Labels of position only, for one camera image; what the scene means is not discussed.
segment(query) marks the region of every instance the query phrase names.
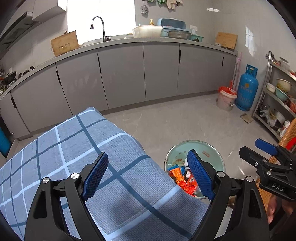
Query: silver screw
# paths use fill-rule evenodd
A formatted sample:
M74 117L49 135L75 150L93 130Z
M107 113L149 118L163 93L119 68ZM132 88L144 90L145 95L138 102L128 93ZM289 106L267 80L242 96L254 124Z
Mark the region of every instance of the silver screw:
M251 183L251 182L253 181L253 178L250 177L250 176L248 176L248 177L247 177L247 181Z
M217 175L218 175L218 177L225 177L225 173L224 172L218 172Z
M78 173L73 173L72 175L71 175L71 178L72 179L77 179L79 177L79 174Z
M42 182L43 182L43 183L48 183L48 182L49 182L49 178L48 178L48 177L44 178L44 179L42 180Z

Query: faucet spout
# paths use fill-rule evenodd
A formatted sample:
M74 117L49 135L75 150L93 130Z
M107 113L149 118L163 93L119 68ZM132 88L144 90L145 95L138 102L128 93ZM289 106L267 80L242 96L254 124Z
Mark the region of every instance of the faucet spout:
M103 21L103 19L102 19L101 17L96 16L96 17L93 18L93 20L92 20L92 22L91 22L91 29L94 29L94 19L95 19L95 18L99 18L99 19L101 19L101 21L102 21L102 24L103 24L103 42L106 42L106 35L105 35L104 21Z

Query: cutting board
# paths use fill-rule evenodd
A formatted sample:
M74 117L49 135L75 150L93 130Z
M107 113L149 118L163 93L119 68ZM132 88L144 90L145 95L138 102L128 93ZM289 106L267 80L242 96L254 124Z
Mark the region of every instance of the cutting board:
M59 36L50 42L56 57L63 53L67 53L71 50L79 48L76 31L63 34L62 36Z
M237 35L219 32L215 43L219 43L222 47L226 47L227 49L234 49L237 43Z

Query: gas cylinder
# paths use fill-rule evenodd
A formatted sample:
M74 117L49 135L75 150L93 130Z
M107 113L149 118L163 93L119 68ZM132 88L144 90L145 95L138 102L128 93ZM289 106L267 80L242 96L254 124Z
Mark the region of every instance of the gas cylinder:
M235 105L243 111L249 111L253 104L259 85L257 71L257 68L247 64L246 72L240 78Z

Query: range hood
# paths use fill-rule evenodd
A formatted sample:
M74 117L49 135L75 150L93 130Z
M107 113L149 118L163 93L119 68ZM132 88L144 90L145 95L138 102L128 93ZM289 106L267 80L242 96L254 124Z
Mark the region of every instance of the range hood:
M36 21L32 20L33 13L25 12L20 16L0 38L0 59L7 53L7 51L15 44L20 37L33 25Z

